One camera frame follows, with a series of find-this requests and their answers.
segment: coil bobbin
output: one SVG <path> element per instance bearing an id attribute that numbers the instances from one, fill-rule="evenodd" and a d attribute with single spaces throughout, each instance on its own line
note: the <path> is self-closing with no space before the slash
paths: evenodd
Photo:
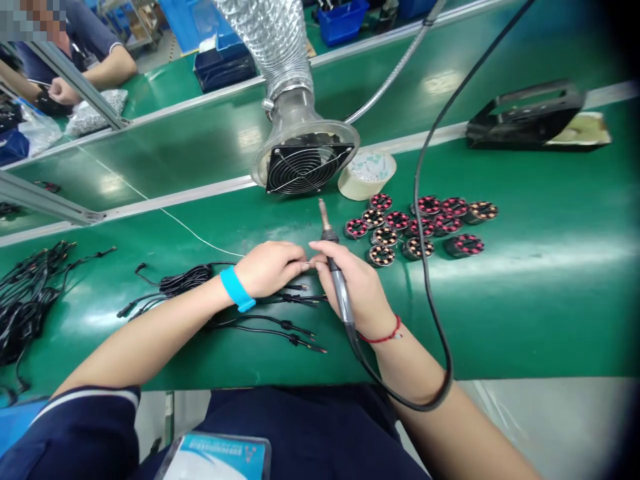
<path id="1" fill-rule="evenodd" d="M 385 214 L 380 210 L 367 209 L 362 214 L 362 221 L 368 229 L 382 227 L 385 224 Z"/>
<path id="2" fill-rule="evenodd" d="M 440 200 L 432 195 L 418 198 L 418 208 L 420 213 L 428 217 L 432 217 L 440 213 Z M 415 205 L 413 202 L 409 204 L 409 210 L 412 215 L 415 215 Z"/>
<path id="3" fill-rule="evenodd" d="M 456 235 L 443 242 L 448 254 L 454 258 L 465 258 L 478 255 L 485 250 L 485 244 L 475 235 Z"/>
<path id="4" fill-rule="evenodd" d="M 420 220 L 422 223 L 422 231 L 424 232 L 425 237 L 432 236 L 433 232 L 435 231 L 435 225 L 433 224 L 433 222 L 430 219 L 424 217 L 420 217 Z M 409 222 L 409 225 L 404 230 L 404 234 L 410 238 L 420 235 L 420 232 L 418 232 L 418 219 L 413 219 Z"/>
<path id="5" fill-rule="evenodd" d="M 366 260 L 375 268 L 388 267 L 395 260 L 395 252 L 390 247 L 376 245 L 367 252 Z"/>
<path id="6" fill-rule="evenodd" d="M 427 258 L 432 256 L 435 247 L 429 240 L 425 240 L 425 255 Z M 420 260 L 422 258 L 422 250 L 420 250 L 420 238 L 410 238 L 402 246 L 402 254 L 411 261 Z"/>
<path id="7" fill-rule="evenodd" d="M 368 229 L 362 219 L 351 219 L 345 224 L 345 236 L 358 240 L 358 238 L 362 238 L 367 234 Z"/>
<path id="8" fill-rule="evenodd" d="M 371 244 L 392 247 L 398 243 L 398 233 L 391 227 L 376 228 L 371 232 Z"/>
<path id="9" fill-rule="evenodd" d="M 398 231 L 404 230 L 409 224 L 409 216 L 400 211 L 394 211 L 387 215 L 387 225 Z"/>
<path id="10" fill-rule="evenodd" d="M 469 211 L 469 206 L 462 197 L 450 197 L 442 201 L 440 209 L 442 213 L 453 215 L 454 217 L 462 217 Z"/>
<path id="11" fill-rule="evenodd" d="M 433 219 L 433 224 L 435 226 L 433 234 L 436 237 L 444 237 L 450 233 L 455 233 L 460 230 L 462 226 L 459 218 L 444 213 L 436 216 L 436 218 Z"/>
<path id="12" fill-rule="evenodd" d="M 498 215 L 498 207 L 491 202 L 473 202 L 469 204 L 469 211 L 464 214 L 462 220 L 469 225 L 493 220 Z"/>
<path id="13" fill-rule="evenodd" d="M 377 193 L 369 199 L 370 208 L 387 211 L 391 208 L 393 200 L 386 193 Z"/>

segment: red string bracelet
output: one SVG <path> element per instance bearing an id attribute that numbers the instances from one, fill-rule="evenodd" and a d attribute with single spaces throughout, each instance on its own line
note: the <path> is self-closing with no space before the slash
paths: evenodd
<path id="1" fill-rule="evenodd" d="M 402 320 L 400 320 L 400 316 L 398 316 L 398 315 L 396 315 L 395 318 L 397 320 L 397 323 L 395 324 L 395 330 L 393 331 L 392 334 L 390 334 L 390 336 L 384 337 L 384 338 L 381 338 L 381 339 L 378 339 L 378 340 L 369 340 L 362 333 L 359 332 L 360 338 L 362 338 L 362 340 L 364 340 L 367 343 L 382 343 L 382 342 L 387 341 L 387 340 L 402 338 L 402 334 L 398 333 L 398 330 L 400 330 L 400 327 L 402 326 Z"/>

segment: roll of tape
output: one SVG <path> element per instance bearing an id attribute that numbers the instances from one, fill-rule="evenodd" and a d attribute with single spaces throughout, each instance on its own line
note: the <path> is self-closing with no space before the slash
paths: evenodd
<path id="1" fill-rule="evenodd" d="M 342 170 L 338 190 L 348 199 L 368 200 L 380 193 L 395 169 L 395 159 L 387 152 L 361 149 Z"/>

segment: plastic bag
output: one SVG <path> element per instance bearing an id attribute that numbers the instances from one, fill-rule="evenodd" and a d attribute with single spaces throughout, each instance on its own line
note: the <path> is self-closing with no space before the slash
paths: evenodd
<path id="1" fill-rule="evenodd" d="M 62 130 L 54 119 L 38 115 L 31 109 L 22 109 L 24 122 L 18 124 L 18 131 L 29 140 L 29 158 L 44 152 L 62 137 Z"/>
<path id="2" fill-rule="evenodd" d="M 129 92 L 126 90 L 105 90 L 101 92 L 101 95 L 118 115 L 125 109 L 128 94 Z M 83 101 L 74 107 L 73 115 L 69 119 L 65 134 L 77 137 L 108 126 L 107 121 L 90 104 Z"/>

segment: worker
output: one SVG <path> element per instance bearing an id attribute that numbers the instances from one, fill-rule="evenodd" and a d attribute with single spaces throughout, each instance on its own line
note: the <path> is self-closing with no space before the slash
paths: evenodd
<path id="1" fill-rule="evenodd" d="M 47 0 L 25 0 L 27 16 L 73 62 L 85 78 L 98 90 L 116 88 L 137 73 L 129 52 L 106 25 L 82 2 L 60 2 L 66 21 L 59 20 L 61 12 L 47 9 Z M 27 76 L 14 72 L 0 63 L 0 78 L 14 92 L 31 103 L 36 102 L 41 86 L 49 96 L 62 105 L 76 105 L 82 98 L 64 79 L 48 66 L 24 42 L 15 43 Z"/>
<path id="2" fill-rule="evenodd" d="M 224 278 L 218 275 L 112 334 L 64 380 L 24 436 L 0 459 L 0 478 L 158 478 L 166 449 L 139 465 L 133 428 L 139 386 L 154 378 L 212 315 L 233 308 L 239 296 L 270 296 L 310 266 L 336 310 L 327 257 L 344 273 L 360 334 L 370 340 L 387 339 L 372 343 L 385 382 L 414 402 L 432 398 L 443 382 L 443 369 L 393 314 L 373 268 L 342 245 L 309 245 L 318 251 L 310 262 L 304 249 L 293 243 L 258 245 Z M 235 354 L 242 355 L 241 348 Z M 228 358 L 228 365 L 211 370 L 212 381 L 216 369 L 233 368 L 233 362 Z M 281 368 L 297 366 L 286 363 Z M 206 418 L 195 430 L 268 439 L 273 480 L 428 479 L 400 443 L 398 417 L 427 469 L 438 477 L 539 479 L 456 384 L 436 410 L 424 413 L 390 401 L 370 385 L 212 391 Z"/>

